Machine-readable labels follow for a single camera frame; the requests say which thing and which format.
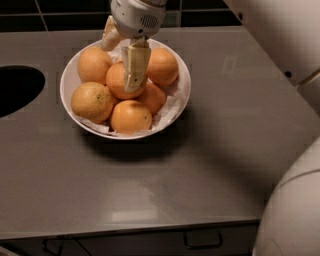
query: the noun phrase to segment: drawer handle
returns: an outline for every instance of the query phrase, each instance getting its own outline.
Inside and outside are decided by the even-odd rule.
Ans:
[[[219,230],[217,230],[217,235],[218,235],[218,242],[215,244],[205,244],[205,245],[190,245],[188,242],[188,232],[183,232],[183,241],[184,245],[187,249],[189,250],[204,250],[204,249],[217,249],[222,247],[223,245],[223,239],[222,235]]]
[[[48,249],[47,243],[48,243],[48,239],[44,239],[44,240],[42,241],[42,250],[43,250],[46,254],[48,254],[48,255],[50,255],[50,256],[61,256],[61,255],[62,255],[62,249],[63,249],[62,244],[60,244],[60,246],[59,246],[58,254],[55,254],[55,253],[53,253],[52,251],[50,251],[50,250]]]

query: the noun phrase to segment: tile wall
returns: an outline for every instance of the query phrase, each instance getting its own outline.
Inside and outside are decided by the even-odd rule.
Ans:
[[[0,32],[103,29],[111,0],[0,0]],[[168,0],[163,27],[240,25],[223,0]]]

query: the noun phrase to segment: cabinet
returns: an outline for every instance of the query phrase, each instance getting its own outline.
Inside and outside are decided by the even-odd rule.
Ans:
[[[258,223],[201,225],[130,232],[11,240],[21,256],[251,255]]]

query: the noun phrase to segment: drawer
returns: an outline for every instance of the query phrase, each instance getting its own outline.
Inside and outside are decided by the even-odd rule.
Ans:
[[[250,255],[257,225],[202,227],[78,239],[93,256]]]

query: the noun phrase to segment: white bowl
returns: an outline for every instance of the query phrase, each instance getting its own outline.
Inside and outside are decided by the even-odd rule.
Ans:
[[[88,120],[82,119],[80,117],[75,116],[71,110],[71,96],[74,90],[82,84],[78,73],[77,73],[77,62],[79,55],[81,54],[84,49],[91,47],[91,46],[100,46],[101,41],[97,41],[91,45],[88,45],[81,51],[79,51],[68,63],[66,66],[61,82],[60,82],[60,96],[65,107],[66,111],[68,112],[69,116],[83,129],[99,135],[101,137],[114,139],[114,140],[131,140],[131,139],[139,139],[146,136],[150,136],[151,134],[155,134],[170,124],[172,124],[182,113],[185,109],[187,102],[190,97],[191,91],[191,78],[189,70],[184,63],[184,61],[180,58],[180,56],[174,52],[168,46],[149,39],[150,48],[165,48],[170,51],[177,59],[179,64],[179,76],[174,84],[170,85],[166,92],[168,94],[168,99],[166,104],[163,106],[162,110],[153,118],[152,129],[148,131],[140,131],[133,135],[124,135],[124,134],[117,134],[115,132],[109,132],[109,127],[106,125],[97,125],[93,124]],[[112,52],[109,52],[110,56],[112,57],[113,61],[116,61],[121,55],[121,48],[123,46],[128,46],[129,40],[122,41]]]

